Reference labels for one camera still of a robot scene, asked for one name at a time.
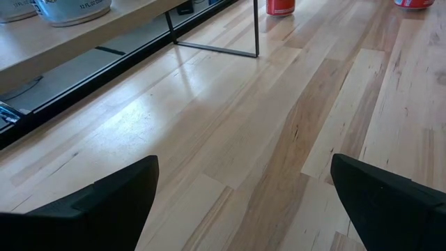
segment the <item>black cable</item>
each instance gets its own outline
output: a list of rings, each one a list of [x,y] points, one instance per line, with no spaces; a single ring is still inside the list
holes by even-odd
[[[3,101],[6,102],[6,101],[9,101],[9,100],[12,100],[13,98],[18,97],[18,96],[22,95],[23,93],[26,93],[27,91],[29,91],[29,90],[31,90],[33,87],[35,87],[35,86],[42,80],[42,78],[43,78],[43,76],[39,76],[39,77],[35,78],[35,79],[34,79],[34,84],[31,85],[28,89],[26,89],[26,90],[24,90],[23,92],[17,94],[16,96],[13,96],[13,97],[11,97],[11,98],[9,98],[9,99],[6,99],[6,100],[3,100]]]

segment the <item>black metal leg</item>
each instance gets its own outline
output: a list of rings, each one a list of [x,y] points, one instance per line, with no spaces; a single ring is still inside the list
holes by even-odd
[[[20,119],[25,117],[26,114],[14,109],[13,107],[0,101],[0,118],[6,123],[17,123]]]
[[[232,54],[232,55],[237,55],[237,56],[247,56],[247,57],[252,57],[252,58],[256,58],[260,54],[260,45],[259,45],[259,3],[258,3],[258,0],[254,0],[254,42],[255,42],[255,45],[256,45],[256,52],[255,53],[241,52],[239,50],[231,50],[231,49],[227,49],[227,48],[220,48],[220,47],[215,47],[215,46],[210,46],[210,45],[198,45],[198,44],[195,44],[195,43],[178,42],[175,30],[174,30],[174,26],[172,25],[172,21],[171,21],[169,12],[166,12],[165,15],[166,15],[167,26],[169,26],[169,31],[170,31],[170,34],[171,34],[171,37],[172,37],[172,42],[174,42],[175,45],[182,45],[182,46],[192,47],[192,48],[197,48],[197,49],[202,49],[202,50],[209,50],[209,51],[213,51],[213,52],[221,52],[221,53]]]

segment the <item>wooden floor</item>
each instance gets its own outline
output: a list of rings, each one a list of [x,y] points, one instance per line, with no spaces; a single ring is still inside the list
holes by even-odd
[[[259,59],[169,46],[3,151],[0,210],[156,154],[138,250],[364,250],[333,153],[446,191],[446,0],[298,0],[284,19],[260,5]],[[183,39],[253,50],[251,6]]]

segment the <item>red cylinder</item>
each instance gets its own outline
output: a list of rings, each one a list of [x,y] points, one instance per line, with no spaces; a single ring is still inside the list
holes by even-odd
[[[266,0],[266,13],[284,17],[294,12],[295,0]]]
[[[433,4],[435,0],[395,0],[395,4],[408,10],[421,10]]]

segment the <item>wooden shelf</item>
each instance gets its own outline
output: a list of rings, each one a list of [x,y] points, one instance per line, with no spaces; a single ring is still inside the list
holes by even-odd
[[[185,0],[113,0],[111,12],[85,24],[55,28],[39,17],[0,25],[0,93],[31,81]]]

